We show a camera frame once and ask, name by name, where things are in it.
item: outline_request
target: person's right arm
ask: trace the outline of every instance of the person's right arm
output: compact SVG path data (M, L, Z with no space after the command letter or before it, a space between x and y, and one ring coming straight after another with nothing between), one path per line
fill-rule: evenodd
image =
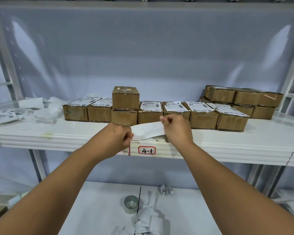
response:
M294 216L198 147L181 115L162 116L161 122L223 235L294 234Z

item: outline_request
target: roll of tape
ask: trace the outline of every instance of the roll of tape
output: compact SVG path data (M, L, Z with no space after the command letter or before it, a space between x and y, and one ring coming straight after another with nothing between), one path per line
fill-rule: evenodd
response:
M128 214L134 214L138 209L138 199L135 196L128 196L124 200L125 212Z

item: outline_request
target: forearm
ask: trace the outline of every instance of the forearm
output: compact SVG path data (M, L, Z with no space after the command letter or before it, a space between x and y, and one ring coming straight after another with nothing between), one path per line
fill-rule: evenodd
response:
M191 144L179 151L224 235L294 234L294 216L204 150Z
M0 235L55 235L98 163L80 148L0 219Z

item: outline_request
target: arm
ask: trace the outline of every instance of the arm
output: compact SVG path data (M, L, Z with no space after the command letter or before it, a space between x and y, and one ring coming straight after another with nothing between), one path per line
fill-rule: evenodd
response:
M294 216L198 147L188 121L177 114L161 121L222 234L294 234Z
M129 147L129 126L108 124L0 218L0 235L56 235L91 170Z

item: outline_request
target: person's left hand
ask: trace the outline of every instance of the person's left hand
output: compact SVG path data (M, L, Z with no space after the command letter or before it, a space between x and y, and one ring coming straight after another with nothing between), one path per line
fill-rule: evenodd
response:
M129 147L134 134L130 126L109 123L93 136L81 149L98 162L111 158Z

